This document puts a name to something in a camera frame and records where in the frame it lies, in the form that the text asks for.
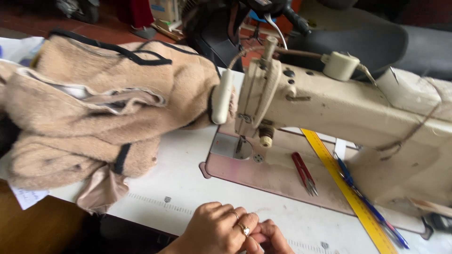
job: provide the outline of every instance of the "blue stool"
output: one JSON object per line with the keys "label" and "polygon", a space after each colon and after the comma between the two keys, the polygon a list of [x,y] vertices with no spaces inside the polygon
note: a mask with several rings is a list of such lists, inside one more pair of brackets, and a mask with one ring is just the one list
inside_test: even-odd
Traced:
{"label": "blue stool", "polygon": [[248,17],[250,18],[250,19],[253,19],[253,20],[256,20],[257,21],[257,25],[256,25],[256,29],[254,30],[254,33],[253,33],[253,35],[251,35],[250,37],[248,37],[248,38],[242,38],[241,40],[253,40],[253,42],[254,41],[257,41],[257,42],[259,42],[261,45],[263,45],[264,44],[264,41],[261,39],[261,38],[259,38],[259,25],[261,24],[261,23],[266,23],[267,21],[265,20],[265,19],[260,19],[258,16],[257,16],[257,14],[253,11],[253,10],[251,10],[250,11],[250,13],[248,13]]}

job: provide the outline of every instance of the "ruler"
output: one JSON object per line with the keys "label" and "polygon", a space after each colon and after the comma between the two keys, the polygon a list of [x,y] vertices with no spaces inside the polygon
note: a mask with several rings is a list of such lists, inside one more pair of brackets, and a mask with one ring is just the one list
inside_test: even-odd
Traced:
{"label": "ruler", "polygon": [[389,240],[388,236],[385,234],[380,224],[369,211],[367,206],[340,177],[338,173],[338,170],[340,169],[337,161],[331,156],[330,152],[326,149],[323,142],[317,136],[317,133],[305,129],[301,129],[301,131],[311,144],[317,156],[320,158],[320,160],[323,162],[323,164],[333,177],[339,189],[342,191],[342,194],[344,194],[345,198],[352,207],[353,211],[358,216],[359,221],[369,234],[378,251],[381,254],[397,254],[397,250],[395,249],[391,240]]}

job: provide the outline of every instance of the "gold ring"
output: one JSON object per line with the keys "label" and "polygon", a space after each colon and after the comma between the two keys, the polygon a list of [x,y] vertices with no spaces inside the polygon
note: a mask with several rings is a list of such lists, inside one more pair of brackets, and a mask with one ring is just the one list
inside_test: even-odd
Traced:
{"label": "gold ring", "polygon": [[239,215],[234,211],[232,211],[232,213],[235,214],[235,216],[237,217],[237,220],[239,220]]}
{"label": "gold ring", "polygon": [[247,226],[243,225],[242,223],[238,223],[238,224],[242,228],[243,234],[245,236],[249,236],[250,235],[250,229]]}

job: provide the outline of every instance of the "black seat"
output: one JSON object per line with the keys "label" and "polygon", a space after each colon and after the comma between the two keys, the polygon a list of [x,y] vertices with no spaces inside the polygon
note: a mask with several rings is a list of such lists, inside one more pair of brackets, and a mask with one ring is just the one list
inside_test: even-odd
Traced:
{"label": "black seat", "polygon": [[[374,78],[388,67],[452,80],[452,33],[397,24],[366,25],[345,31],[313,30],[289,40],[288,48],[320,54],[348,52],[361,60]],[[324,64],[307,57],[281,55],[281,62],[322,71]],[[354,79],[365,80],[356,71]]]}

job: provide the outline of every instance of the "hand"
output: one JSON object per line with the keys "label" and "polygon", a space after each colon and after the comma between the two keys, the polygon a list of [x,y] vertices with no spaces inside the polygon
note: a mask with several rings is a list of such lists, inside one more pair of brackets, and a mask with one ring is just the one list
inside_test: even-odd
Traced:
{"label": "hand", "polygon": [[246,238],[244,247],[247,254],[295,254],[287,240],[272,220],[259,223]]}
{"label": "hand", "polygon": [[243,207],[219,202],[206,203],[198,207],[185,232],[162,253],[180,254],[236,254],[246,236],[239,222],[254,230],[259,222],[255,213],[247,213]]}

